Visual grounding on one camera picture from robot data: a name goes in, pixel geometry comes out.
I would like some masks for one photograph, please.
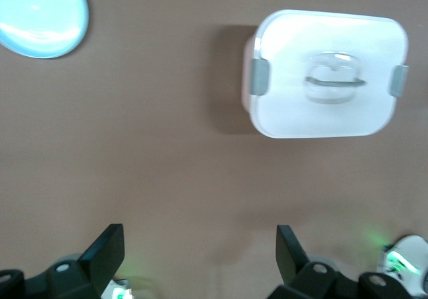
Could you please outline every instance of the light blue plate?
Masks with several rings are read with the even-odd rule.
[[[0,0],[0,43],[33,58],[72,51],[88,28],[86,0]]]

